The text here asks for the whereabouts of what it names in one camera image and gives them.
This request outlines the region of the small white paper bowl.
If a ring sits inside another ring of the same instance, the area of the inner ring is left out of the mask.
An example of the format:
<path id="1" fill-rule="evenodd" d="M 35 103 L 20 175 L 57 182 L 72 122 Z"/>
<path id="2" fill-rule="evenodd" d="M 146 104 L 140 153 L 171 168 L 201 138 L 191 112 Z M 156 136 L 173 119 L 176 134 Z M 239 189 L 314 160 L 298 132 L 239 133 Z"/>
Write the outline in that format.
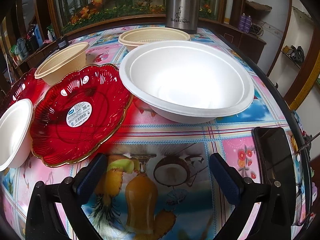
<path id="1" fill-rule="evenodd" d="M 28 158 L 32 116 L 33 104 L 29 99 L 17 101 L 1 116 L 1 171 L 18 168 Z"/>

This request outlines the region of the red scalloped plastic plate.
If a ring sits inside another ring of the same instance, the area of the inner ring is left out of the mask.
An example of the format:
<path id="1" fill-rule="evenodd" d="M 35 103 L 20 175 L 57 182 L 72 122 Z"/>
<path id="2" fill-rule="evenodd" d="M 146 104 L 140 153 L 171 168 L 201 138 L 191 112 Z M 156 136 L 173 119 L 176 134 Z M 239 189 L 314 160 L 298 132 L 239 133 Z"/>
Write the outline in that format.
<path id="1" fill-rule="evenodd" d="M 48 167 L 85 160 L 120 128 L 132 99 L 112 64 L 67 74 L 35 108 L 33 156 Z"/>

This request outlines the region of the large white paper bowl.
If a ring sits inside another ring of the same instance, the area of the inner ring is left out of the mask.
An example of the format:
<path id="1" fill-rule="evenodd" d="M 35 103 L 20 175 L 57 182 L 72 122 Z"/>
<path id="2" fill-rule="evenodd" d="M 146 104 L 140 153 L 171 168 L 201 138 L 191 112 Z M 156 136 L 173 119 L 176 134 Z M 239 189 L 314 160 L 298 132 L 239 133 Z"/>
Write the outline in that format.
<path id="1" fill-rule="evenodd" d="M 123 58 L 119 75 L 157 114 L 184 124 L 241 113 L 254 98 L 247 70 L 230 55 L 199 42 L 139 46 Z"/>

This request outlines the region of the beige bowl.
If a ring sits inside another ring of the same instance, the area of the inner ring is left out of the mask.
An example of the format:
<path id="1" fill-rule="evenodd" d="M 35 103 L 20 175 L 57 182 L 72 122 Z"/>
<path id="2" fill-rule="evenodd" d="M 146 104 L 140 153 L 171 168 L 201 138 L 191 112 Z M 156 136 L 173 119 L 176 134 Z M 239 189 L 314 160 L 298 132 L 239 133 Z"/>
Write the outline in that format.
<path id="1" fill-rule="evenodd" d="M 44 60 L 37 68 L 34 77 L 42 79 L 52 86 L 60 82 L 67 74 L 81 70 L 86 66 L 88 42 L 79 42 L 66 47 Z"/>
<path id="2" fill-rule="evenodd" d="M 166 27 L 145 27 L 126 31 L 118 37 L 118 42 L 128 51 L 138 46 L 159 41 L 190 41 L 191 36 L 181 30 Z"/>

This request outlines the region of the black smartphone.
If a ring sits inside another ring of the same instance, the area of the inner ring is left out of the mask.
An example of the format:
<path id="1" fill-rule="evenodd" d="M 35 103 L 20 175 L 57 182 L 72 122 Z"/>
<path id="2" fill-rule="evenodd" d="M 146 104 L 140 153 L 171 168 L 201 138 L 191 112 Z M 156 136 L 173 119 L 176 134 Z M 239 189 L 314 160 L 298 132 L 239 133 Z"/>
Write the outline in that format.
<path id="1" fill-rule="evenodd" d="M 252 131 L 255 149 L 263 165 L 263 178 L 281 183 L 293 224 L 296 211 L 296 178 L 287 134 L 281 127 L 255 127 Z"/>

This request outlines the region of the colourful fruit tablecloth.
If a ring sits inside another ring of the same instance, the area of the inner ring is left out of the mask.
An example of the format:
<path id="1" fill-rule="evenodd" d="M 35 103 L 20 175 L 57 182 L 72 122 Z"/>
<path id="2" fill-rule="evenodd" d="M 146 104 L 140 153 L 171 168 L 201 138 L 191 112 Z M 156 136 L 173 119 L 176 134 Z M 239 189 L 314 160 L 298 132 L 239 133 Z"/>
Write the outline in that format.
<path id="1" fill-rule="evenodd" d="M 70 43 L 89 43 L 87 62 L 98 65 L 111 63 L 118 67 L 128 53 L 126 47 L 118 43 L 119 35 L 144 27 L 108 29 L 73 39 Z M 124 154 L 128 158 L 131 157 L 129 153 L 156 155 L 146 165 L 147 175 L 158 189 L 154 218 L 161 210 L 176 216 L 173 228 L 160 239 L 213 239 L 230 216 L 234 206 L 227 203 L 207 167 L 212 153 L 219 152 L 228 165 L 234 166 L 243 177 L 262 183 L 253 128 L 282 127 L 287 133 L 291 152 L 298 148 L 280 107 L 247 63 L 209 29 L 198 28 L 197 34 L 191 35 L 191 40 L 212 46 L 243 65 L 255 89 L 251 106 L 237 115 L 188 125 L 169 121 L 134 98 L 125 121 L 111 138 L 114 139 L 112 144 L 104 144 L 98 149 L 100 152 L 107 150 L 107 153 Z M 190 178 L 180 186 L 161 185 L 153 177 L 157 163 L 169 155 L 179 157 L 188 165 Z M 90 160 L 51 168 L 31 153 L 21 167 L 1 172 L 1 216 L 4 224 L 16 233 L 18 239 L 24 239 L 28 205 L 35 183 L 39 180 L 46 184 L 60 183 L 67 176 L 75 176 Z M 136 239 L 135 231 L 126 230 L 125 189 L 137 174 L 135 171 L 123 172 L 120 177 L 120 172 L 116 172 L 110 178 L 116 179 L 117 186 L 122 178 L 119 194 L 104 198 L 102 191 L 98 191 L 98 196 L 93 194 L 83 207 L 90 221 L 102 230 L 104 239 Z"/>

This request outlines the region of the small black jar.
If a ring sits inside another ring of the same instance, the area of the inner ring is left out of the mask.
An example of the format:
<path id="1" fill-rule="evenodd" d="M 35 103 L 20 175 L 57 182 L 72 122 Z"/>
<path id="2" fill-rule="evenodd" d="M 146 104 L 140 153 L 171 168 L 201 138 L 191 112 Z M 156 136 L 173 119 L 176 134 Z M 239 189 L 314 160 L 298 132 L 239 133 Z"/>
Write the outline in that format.
<path id="1" fill-rule="evenodd" d="M 61 36 L 56 40 L 56 42 L 59 50 L 63 50 L 69 46 L 68 38 L 65 36 Z"/>

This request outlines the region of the blue detergent bottle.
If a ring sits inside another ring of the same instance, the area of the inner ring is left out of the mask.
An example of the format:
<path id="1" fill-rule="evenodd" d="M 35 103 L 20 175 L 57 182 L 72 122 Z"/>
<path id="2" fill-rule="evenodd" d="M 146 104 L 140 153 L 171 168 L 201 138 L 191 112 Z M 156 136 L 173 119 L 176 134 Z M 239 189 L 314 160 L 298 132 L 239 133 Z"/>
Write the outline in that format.
<path id="1" fill-rule="evenodd" d="M 37 39 L 37 42 L 38 42 L 39 46 L 41 47 L 43 45 L 43 40 L 42 40 L 42 36 L 41 36 L 38 24 L 35 25 L 34 35 L 35 35 L 35 37 Z"/>

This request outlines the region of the purple bottles on cabinet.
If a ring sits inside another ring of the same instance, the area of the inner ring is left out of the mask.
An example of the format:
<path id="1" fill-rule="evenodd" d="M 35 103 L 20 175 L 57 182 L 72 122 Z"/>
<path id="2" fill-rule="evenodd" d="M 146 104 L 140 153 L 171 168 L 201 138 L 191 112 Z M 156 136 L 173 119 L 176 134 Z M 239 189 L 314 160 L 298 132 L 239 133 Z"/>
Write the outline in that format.
<path id="1" fill-rule="evenodd" d="M 238 29 L 245 33 L 249 33 L 252 24 L 251 16 L 247 16 L 244 13 L 239 18 Z"/>

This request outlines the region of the stainless steel thermos jug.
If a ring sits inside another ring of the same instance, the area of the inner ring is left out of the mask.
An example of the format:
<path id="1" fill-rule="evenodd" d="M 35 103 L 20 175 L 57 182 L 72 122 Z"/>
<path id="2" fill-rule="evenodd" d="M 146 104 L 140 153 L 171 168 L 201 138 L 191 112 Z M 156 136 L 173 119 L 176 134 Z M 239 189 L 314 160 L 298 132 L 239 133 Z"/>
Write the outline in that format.
<path id="1" fill-rule="evenodd" d="M 167 28 L 197 33 L 200 0 L 166 0 Z"/>

